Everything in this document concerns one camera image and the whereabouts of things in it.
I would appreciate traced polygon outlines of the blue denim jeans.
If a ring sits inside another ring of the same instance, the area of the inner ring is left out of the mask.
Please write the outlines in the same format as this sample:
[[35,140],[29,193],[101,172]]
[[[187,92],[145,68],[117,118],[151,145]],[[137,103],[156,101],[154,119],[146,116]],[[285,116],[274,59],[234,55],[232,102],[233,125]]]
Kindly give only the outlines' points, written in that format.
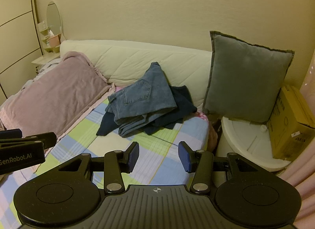
[[114,114],[119,135],[125,137],[177,107],[161,66],[152,62],[134,84],[110,95],[106,112]]

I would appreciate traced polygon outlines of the checkered bed sheet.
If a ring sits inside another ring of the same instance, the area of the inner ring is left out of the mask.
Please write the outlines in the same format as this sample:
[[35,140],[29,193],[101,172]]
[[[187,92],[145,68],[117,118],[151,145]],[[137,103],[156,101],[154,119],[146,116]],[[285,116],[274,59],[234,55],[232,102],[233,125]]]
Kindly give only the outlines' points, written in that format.
[[97,136],[108,100],[93,109],[77,126],[51,149],[46,161],[38,166],[9,174],[1,181],[1,228],[18,228],[20,222],[13,204],[13,196],[20,185],[61,163],[81,154],[102,157],[109,151],[126,150],[136,141],[140,153],[132,173],[122,175],[125,186],[189,184],[192,175],[185,172],[178,157],[178,144],[185,141],[191,149],[206,149],[209,122],[202,113],[196,113],[178,123],[172,130],[163,128],[153,135],[135,131],[122,138],[118,130],[106,136]]

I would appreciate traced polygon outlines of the dark navy garment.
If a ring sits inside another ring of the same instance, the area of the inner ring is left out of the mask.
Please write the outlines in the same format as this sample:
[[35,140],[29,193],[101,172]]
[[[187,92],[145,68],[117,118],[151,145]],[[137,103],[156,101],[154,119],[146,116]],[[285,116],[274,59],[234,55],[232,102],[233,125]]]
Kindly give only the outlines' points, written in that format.
[[[170,86],[170,89],[177,107],[139,128],[140,131],[145,132],[147,135],[152,135],[161,128],[173,129],[176,123],[183,123],[185,117],[197,112],[197,108],[193,105],[190,92],[185,85],[180,87]],[[96,135],[106,136],[118,127],[114,122],[114,114],[106,112]]]

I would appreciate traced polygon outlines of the mauve pillow near headboard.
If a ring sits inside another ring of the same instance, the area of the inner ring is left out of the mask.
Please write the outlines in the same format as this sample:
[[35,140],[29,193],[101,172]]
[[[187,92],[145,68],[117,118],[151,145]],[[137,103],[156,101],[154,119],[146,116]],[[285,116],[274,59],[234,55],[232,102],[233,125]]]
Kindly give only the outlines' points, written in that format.
[[24,137],[53,132],[61,138],[113,91],[86,55],[71,51],[2,106],[1,123]]

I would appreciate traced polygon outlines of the white bedside table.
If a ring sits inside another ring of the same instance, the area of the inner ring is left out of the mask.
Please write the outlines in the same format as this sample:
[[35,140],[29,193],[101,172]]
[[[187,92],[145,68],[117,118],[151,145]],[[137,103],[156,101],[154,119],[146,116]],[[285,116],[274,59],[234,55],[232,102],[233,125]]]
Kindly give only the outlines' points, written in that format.
[[47,54],[44,54],[43,56],[40,56],[39,58],[36,58],[31,63],[35,66],[35,71],[38,74],[40,68],[43,65],[45,65],[46,63],[56,58],[60,58],[60,53],[47,53]]

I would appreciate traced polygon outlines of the grey square cushion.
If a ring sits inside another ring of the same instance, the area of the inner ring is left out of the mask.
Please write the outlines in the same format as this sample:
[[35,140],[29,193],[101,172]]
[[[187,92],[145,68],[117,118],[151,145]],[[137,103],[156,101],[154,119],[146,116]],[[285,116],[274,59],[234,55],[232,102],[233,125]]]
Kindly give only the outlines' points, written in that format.
[[293,61],[293,50],[250,44],[210,31],[212,56],[203,113],[266,122]]

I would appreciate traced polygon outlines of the yellow cardboard box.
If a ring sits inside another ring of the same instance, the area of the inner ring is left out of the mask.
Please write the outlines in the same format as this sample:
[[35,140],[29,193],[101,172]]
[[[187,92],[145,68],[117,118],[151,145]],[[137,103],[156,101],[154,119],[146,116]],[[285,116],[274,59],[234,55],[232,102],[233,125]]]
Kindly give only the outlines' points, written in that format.
[[272,155],[294,161],[314,138],[314,115],[299,90],[283,86],[267,123]]

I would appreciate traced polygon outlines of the cream padded headboard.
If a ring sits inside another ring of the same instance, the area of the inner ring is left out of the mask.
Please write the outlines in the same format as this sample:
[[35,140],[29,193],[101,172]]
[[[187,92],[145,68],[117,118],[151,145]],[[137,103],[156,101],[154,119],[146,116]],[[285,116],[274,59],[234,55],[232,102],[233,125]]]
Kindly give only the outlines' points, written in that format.
[[110,83],[125,87],[140,79],[157,62],[171,86],[185,85],[201,111],[209,80],[211,52],[134,41],[66,40],[60,54],[77,51],[87,56]]

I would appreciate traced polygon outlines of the white wardrobe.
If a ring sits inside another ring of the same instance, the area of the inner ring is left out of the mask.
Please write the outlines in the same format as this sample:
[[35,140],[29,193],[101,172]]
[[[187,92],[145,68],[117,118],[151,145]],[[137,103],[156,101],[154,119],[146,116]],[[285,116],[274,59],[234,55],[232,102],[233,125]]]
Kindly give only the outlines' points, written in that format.
[[41,55],[32,0],[1,0],[1,103],[35,77]]

